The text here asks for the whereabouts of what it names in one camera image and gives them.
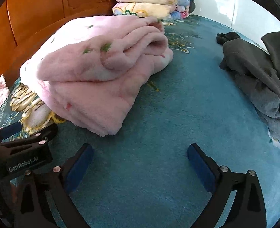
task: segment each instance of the metal bolt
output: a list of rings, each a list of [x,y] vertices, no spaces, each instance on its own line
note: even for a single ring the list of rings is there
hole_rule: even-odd
[[[249,174],[250,174],[251,176],[255,176],[255,175],[256,175],[256,172],[255,172],[254,170],[249,170]]]
[[[220,170],[221,170],[222,172],[228,172],[229,168],[226,167],[226,166],[221,166],[221,167],[220,167]]]
[[[56,166],[53,168],[53,172],[59,172],[61,170],[61,167]]]
[[[29,176],[30,174],[31,174],[31,170],[26,170],[26,171],[25,171],[25,175],[26,175],[26,176]]]

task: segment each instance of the dark gray clothing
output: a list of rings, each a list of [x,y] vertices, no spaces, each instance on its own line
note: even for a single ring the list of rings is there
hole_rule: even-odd
[[[280,141],[280,32],[266,34],[262,41],[270,55],[243,39],[225,42],[220,68],[234,72],[236,84]]]

